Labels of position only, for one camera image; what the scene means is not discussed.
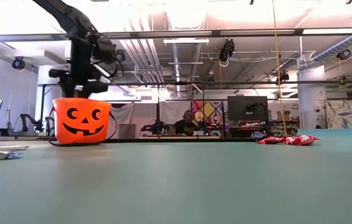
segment orange pumpkin bucket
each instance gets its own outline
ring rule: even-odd
[[[53,100],[58,142],[96,143],[106,139],[111,104],[83,98]]]

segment white column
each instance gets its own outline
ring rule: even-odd
[[[299,68],[298,81],[324,80],[324,65],[312,68]],[[326,92],[323,84],[299,84],[299,118],[300,128],[314,129],[317,125],[326,128],[325,100]]]

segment box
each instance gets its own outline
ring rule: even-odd
[[[284,111],[284,119],[285,121],[289,121],[290,111]],[[277,111],[277,120],[282,121],[281,111]]]

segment patterned fabric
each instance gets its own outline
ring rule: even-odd
[[[329,129],[352,128],[352,100],[327,101]]]
[[[213,124],[223,124],[223,115],[222,115],[222,102],[211,101],[205,102],[205,105],[200,100],[192,101],[195,121],[200,121],[204,119],[207,122]]]

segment pumpkin bucket eye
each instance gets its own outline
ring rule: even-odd
[[[72,115],[73,112],[75,111],[78,111],[76,108],[70,108],[67,110],[67,116],[70,118],[70,119],[77,119],[76,116]]]
[[[95,120],[99,120],[99,117],[97,117],[97,114],[100,113],[101,111],[99,109],[95,109],[91,112],[91,117]]]

